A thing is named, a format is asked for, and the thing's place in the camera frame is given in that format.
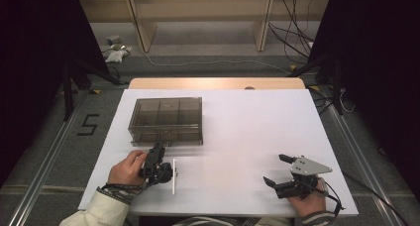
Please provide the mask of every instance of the white table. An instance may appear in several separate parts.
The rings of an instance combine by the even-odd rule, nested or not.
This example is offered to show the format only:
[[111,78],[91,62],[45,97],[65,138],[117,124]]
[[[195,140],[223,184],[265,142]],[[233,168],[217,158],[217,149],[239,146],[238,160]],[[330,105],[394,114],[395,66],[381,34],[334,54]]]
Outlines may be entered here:
[[[290,164],[279,154],[306,158],[333,169],[321,174],[339,194],[341,216],[358,210],[341,174],[309,92],[282,90],[125,90],[79,209],[85,209],[111,166],[134,147],[128,131],[137,98],[203,98],[203,146],[166,148],[164,162],[177,159],[176,194],[172,184],[152,186],[138,196],[138,215],[225,215],[294,217],[286,199],[278,199],[263,176],[277,183],[292,179]],[[335,202],[327,199],[327,209]]]

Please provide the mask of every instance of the transparent plastic box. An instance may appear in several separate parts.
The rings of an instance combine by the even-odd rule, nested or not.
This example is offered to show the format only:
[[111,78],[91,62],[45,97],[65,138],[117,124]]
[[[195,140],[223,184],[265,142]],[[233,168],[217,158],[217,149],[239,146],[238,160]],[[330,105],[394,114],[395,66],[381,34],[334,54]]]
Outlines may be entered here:
[[201,97],[137,99],[129,131],[133,146],[162,141],[203,144]]

